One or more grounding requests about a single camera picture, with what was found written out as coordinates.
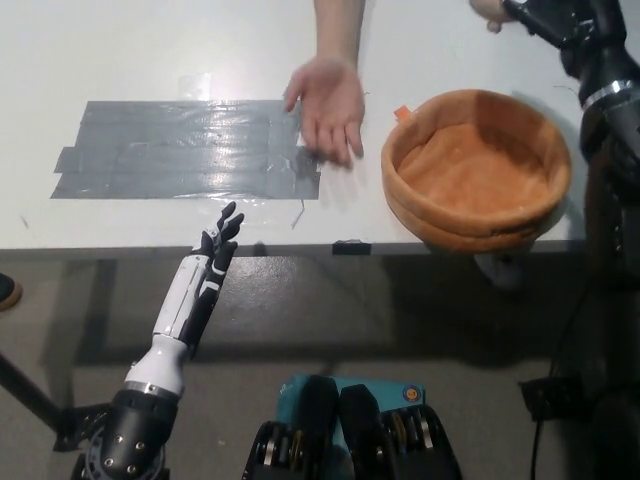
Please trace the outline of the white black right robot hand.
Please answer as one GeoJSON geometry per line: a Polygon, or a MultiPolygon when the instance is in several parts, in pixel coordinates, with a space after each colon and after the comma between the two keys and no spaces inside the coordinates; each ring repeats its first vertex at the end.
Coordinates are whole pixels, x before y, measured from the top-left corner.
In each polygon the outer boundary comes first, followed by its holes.
{"type": "Polygon", "coordinates": [[[588,1],[504,0],[509,17],[559,50],[574,49],[596,34],[595,14],[588,1]]]}

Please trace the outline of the bare person hand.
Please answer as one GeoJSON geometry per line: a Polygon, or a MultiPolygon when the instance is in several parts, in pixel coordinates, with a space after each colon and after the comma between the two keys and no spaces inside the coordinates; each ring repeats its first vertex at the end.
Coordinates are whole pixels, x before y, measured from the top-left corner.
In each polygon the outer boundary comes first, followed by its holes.
{"type": "Polygon", "coordinates": [[[363,156],[364,91],[351,62],[312,58],[292,74],[284,102],[287,111],[300,107],[300,132],[308,150],[347,169],[354,156],[363,156]]]}

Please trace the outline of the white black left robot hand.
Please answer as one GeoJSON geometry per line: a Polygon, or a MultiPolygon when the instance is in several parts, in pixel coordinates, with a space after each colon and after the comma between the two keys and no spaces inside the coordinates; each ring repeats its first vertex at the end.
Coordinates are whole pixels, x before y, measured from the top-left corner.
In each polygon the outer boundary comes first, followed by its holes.
{"type": "Polygon", "coordinates": [[[125,377],[126,390],[182,397],[184,364],[195,354],[219,299],[243,220],[236,204],[229,203],[182,259],[154,325],[151,346],[125,377]]]}

